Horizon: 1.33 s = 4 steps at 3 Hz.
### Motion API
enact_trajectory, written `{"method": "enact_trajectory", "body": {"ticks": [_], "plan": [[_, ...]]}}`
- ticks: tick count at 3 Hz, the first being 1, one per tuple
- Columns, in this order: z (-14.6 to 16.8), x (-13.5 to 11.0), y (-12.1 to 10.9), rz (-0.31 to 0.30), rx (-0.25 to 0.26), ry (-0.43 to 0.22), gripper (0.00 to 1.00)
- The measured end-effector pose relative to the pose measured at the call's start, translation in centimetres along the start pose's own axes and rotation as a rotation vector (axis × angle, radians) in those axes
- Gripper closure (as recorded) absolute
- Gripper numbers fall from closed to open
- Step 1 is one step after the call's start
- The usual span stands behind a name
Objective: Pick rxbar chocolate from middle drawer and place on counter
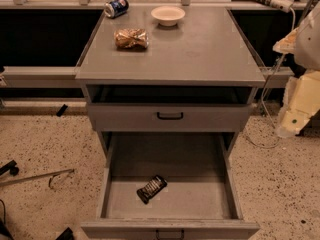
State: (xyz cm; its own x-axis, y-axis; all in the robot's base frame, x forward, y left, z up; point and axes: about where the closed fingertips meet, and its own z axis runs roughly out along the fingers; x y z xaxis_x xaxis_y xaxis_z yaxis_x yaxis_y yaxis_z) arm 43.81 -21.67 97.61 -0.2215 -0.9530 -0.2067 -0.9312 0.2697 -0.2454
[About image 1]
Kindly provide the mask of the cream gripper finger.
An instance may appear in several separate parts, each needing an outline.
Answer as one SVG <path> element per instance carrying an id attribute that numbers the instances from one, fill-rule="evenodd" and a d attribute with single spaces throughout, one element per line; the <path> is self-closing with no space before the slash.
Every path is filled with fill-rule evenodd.
<path id="1" fill-rule="evenodd" d="M 293 137 L 320 110 L 320 72 L 307 70 L 301 77 L 290 77 L 278 114 L 276 134 Z"/>
<path id="2" fill-rule="evenodd" d="M 297 28 L 292 30 L 281 40 L 277 41 L 273 46 L 273 50 L 281 54 L 293 54 L 296 47 L 296 37 Z"/>

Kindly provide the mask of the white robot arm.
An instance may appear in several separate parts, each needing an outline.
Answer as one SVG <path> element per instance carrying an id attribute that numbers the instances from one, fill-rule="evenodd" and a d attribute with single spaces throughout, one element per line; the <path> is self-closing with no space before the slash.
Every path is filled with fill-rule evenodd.
<path id="1" fill-rule="evenodd" d="M 298 79 L 290 77 L 285 87 L 276 134 L 288 138 L 299 134 L 320 110 L 320 2 L 273 50 L 293 54 L 294 62 L 306 69 Z"/>

